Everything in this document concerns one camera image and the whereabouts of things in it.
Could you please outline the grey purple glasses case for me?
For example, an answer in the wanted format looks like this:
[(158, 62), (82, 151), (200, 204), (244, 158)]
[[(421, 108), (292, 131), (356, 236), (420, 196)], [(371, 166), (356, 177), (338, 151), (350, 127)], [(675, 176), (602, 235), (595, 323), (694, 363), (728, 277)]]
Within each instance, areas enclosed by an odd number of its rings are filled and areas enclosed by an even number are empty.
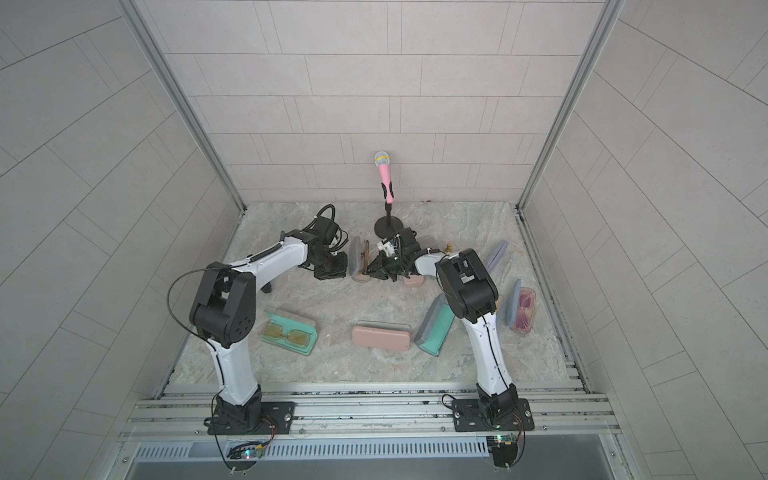
[(491, 253), (486, 256), (486, 259), (484, 260), (484, 265), (489, 274), (491, 274), (494, 271), (494, 269), (501, 263), (508, 249), (508, 246), (509, 246), (509, 243), (507, 240), (501, 240), (492, 249)]

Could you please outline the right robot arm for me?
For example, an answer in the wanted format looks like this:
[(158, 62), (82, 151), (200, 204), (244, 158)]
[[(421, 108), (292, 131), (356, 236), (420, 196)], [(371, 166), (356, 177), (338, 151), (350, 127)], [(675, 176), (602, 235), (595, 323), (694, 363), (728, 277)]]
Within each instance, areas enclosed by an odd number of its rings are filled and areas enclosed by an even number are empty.
[(498, 289), (476, 251), (449, 254), (423, 248), (409, 228), (379, 242), (377, 248), (377, 256), (364, 263), (363, 274), (379, 280), (433, 277), (441, 289), (414, 343), (437, 356), (453, 321), (460, 320), (477, 367), (478, 415), (492, 429), (509, 422), (522, 427), (526, 407), (506, 368), (497, 333)]

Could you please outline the right circuit board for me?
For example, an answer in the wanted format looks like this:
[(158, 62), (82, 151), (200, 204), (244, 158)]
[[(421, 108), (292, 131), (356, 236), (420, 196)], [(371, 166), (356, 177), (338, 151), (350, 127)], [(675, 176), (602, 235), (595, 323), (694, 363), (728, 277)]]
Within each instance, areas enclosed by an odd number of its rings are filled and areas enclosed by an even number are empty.
[(486, 443), (495, 468), (510, 470), (516, 465), (519, 457), (519, 444), (512, 436), (487, 436)]

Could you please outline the circuit board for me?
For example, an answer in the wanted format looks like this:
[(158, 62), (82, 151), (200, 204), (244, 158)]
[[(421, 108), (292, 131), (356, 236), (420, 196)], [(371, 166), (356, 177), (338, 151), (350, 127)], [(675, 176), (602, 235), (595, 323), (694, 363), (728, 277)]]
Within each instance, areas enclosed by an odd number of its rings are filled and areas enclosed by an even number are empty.
[(230, 460), (257, 460), (261, 458), (266, 448), (269, 446), (268, 442), (247, 442), (232, 447), (228, 453), (227, 458)]
[(510, 470), (516, 465), (519, 457), (519, 444), (512, 436), (487, 436), (486, 443), (495, 468)]

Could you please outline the pink closed glasses case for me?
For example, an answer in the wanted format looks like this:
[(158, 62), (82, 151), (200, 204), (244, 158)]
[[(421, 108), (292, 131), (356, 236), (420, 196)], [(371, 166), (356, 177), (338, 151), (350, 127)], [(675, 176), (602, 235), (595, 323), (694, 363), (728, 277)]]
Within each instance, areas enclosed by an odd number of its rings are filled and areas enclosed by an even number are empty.
[(411, 346), (411, 332), (402, 324), (359, 322), (352, 328), (352, 342), (360, 347), (407, 351)]

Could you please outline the grey mint open case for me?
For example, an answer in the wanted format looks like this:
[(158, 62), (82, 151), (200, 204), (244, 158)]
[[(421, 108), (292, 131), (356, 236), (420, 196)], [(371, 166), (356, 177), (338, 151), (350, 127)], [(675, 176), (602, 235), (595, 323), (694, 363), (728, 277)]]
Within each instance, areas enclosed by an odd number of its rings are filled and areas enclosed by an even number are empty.
[(424, 321), (414, 337), (414, 343), (424, 352), (438, 357), (454, 318), (454, 313), (446, 296), (444, 294), (438, 295), (430, 305)]

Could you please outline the pink grey case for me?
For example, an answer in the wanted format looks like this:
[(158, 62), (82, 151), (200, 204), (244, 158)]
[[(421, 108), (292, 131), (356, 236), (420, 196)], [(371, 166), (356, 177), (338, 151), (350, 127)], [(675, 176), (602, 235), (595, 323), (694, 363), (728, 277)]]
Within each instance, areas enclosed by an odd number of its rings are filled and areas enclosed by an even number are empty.
[(425, 277), (418, 274), (402, 276), (403, 284), (408, 288), (416, 288), (425, 283)]

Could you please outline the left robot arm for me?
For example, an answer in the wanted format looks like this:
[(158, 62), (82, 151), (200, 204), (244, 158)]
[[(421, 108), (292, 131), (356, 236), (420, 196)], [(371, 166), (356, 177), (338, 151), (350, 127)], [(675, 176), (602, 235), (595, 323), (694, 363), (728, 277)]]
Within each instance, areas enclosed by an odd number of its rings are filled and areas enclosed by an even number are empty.
[(256, 292), (293, 268), (317, 280), (346, 275), (348, 242), (332, 204), (301, 229), (283, 232), (276, 244), (234, 264), (213, 262), (201, 270), (187, 331), (206, 343), (217, 367), (219, 392), (205, 425), (210, 435), (257, 433), (267, 428), (262, 391), (252, 371), (248, 340), (256, 321)]

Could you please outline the mint case yellow glasses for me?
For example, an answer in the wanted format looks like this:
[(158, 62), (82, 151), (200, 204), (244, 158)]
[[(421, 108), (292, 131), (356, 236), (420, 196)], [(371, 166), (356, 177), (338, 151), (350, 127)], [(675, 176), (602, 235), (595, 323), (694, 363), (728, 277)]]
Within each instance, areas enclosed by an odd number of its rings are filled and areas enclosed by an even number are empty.
[(308, 356), (318, 339), (314, 320), (284, 310), (264, 311), (267, 323), (260, 339), (270, 345)]

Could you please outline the aluminium mounting rail frame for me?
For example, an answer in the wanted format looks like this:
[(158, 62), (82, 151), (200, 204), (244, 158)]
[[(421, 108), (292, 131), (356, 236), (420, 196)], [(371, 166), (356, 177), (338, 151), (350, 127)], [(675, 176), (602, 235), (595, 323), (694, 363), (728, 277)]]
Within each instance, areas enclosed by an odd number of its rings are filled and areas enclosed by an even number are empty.
[[(140, 400), (117, 437), (106, 477), (223, 479), (629, 479), (622, 435), (608, 398), (579, 380), (524, 382), (535, 429), (456, 432), (453, 399), (478, 399), (470, 384), (268, 383), (263, 402), (294, 402), (287, 435), (209, 435), (216, 388), (172, 385)], [(519, 457), (495, 468), (486, 437), (512, 436)], [(257, 460), (228, 451), (268, 442)]]

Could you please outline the beige case with glasses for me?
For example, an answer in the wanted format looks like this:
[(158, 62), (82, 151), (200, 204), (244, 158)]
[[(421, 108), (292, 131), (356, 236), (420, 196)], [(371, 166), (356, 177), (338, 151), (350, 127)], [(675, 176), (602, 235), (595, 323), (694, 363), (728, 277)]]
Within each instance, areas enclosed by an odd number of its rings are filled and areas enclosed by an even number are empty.
[(348, 253), (348, 273), (353, 281), (358, 283), (365, 283), (370, 280), (370, 276), (366, 273), (366, 269), (370, 256), (370, 247), (368, 240), (362, 240), (359, 236), (355, 236), (350, 240), (350, 249)]

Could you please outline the pink toy microphone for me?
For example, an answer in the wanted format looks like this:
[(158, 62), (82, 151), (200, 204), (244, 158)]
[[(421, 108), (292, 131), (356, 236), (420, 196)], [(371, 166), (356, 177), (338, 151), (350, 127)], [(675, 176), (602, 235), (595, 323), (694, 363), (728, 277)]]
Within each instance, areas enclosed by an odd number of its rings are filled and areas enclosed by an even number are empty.
[(385, 202), (387, 205), (391, 205), (394, 201), (394, 194), (392, 189), (389, 154), (385, 151), (377, 152), (374, 155), (374, 163), (380, 174)]

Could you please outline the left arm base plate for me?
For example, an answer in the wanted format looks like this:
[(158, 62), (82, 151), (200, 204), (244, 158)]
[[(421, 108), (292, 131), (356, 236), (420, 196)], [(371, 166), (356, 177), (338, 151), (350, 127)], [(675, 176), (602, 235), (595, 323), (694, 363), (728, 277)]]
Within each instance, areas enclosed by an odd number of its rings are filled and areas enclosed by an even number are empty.
[(294, 402), (252, 402), (233, 406), (216, 399), (204, 420), (209, 435), (287, 435), (291, 431)]

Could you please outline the clear case pink glasses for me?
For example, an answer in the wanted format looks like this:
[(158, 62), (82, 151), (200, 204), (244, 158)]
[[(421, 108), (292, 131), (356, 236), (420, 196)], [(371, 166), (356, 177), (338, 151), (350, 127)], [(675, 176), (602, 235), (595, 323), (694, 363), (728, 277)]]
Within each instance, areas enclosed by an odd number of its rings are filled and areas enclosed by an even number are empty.
[(533, 327), (536, 308), (536, 292), (522, 285), (522, 280), (514, 282), (503, 302), (500, 320), (512, 330), (528, 334)]

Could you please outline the left circuit board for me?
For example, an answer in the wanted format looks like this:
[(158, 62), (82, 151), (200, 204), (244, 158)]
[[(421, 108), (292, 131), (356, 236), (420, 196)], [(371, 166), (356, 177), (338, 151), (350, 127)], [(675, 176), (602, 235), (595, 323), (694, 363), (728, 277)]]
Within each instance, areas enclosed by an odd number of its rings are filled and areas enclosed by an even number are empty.
[(230, 460), (257, 460), (261, 458), (266, 448), (269, 446), (268, 442), (247, 442), (232, 447), (228, 453), (227, 458)]

